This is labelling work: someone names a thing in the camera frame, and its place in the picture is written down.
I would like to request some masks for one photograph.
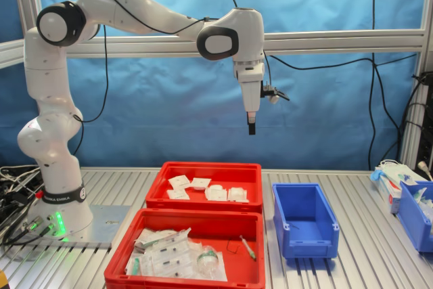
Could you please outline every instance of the cardboard box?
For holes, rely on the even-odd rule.
[[[384,199],[390,213],[397,213],[400,207],[401,188],[391,182],[385,175],[373,179],[373,183],[379,190],[380,196]]]

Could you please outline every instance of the green led light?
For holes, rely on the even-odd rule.
[[[57,222],[59,224],[59,232],[57,233],[58,236],[62,236],[66,233],[66,228],[63,223],[62,215],[59,212],[55,213],[55,216],[57,217]]]

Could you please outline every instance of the blue backdrop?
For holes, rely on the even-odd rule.
[[[2,19],[3,41],[20,24],[15,0]],[[42,0],[43,6],[63,0]],[[183,14],[220,17],[231,0],[157,0]],[[419,28],[424,0],[376,0],[376,28]],[[371,0],[237,0],[263,14],[266,32],[371,28]],[[108,35],[125,35],[108,29]],[[379,53],[377,63],[410,53]],[[370,56],[291,55],[295,66],[337,64]],[[86,124],[78,158],[83,166],[160,166],[167,160],[257,162],[265,168],[366,169],[372,128],[368,99],[371,64],[296,71],[269,59],[273,84],[290,102],[262,100],[256,136],[248,136],[246,114],[231,59],[109,59],[110,89],[99,120]],[[103,59],[68,60],[75,104],[86,119],[101,108],[105,91]],[[380,66],[388,111],[400,121],[412,85],[415,58]],[[27,95],[22,65],[0,72],[0,164],[31,160],[16,135],[37,115]],[[373,163],[396,139],[382,108],[375,80],[373,116],[377,129]],[[79,134],[70,141],[75,149]]]

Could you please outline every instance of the blue storage bin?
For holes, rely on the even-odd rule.
[[[433,236],[430,235],[432,223],[423,214],[421,208],[413,198],[413,195],[418,190],[426,187],[427,190],[423,196],[427,199],[433,199],[433,183],[430,181],[417,183],[418,185],[411,186],[407,186],[403,182],[400,183],[401,199],[398,218],[418,252],[433,252]]]
[[[287,259],[337,257],[340,227],[319,184],[273,184],[272,188],[281,255]]]

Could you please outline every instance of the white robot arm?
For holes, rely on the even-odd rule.
[[[92,221],[79,163],[67,146],[80,128],[73,116],[83,116],[70,95],[66,47],[94,37],[100,24],[141,35],[176,34],[195,41],[209,60],[233,57],[250,134],[255,134],[260,97],[284,97],[263,87],[263,20],[254,9],[235,8],[215,21],[175,13],[153,0],[77,0],[43,9],[24,44],[28,93],[40,112],[21,130],[18,144],[37,161],[45,184],[42,200],[29,210],[28,219],[52,223],[53,231],[47,234],[51,238],[73,234]]]

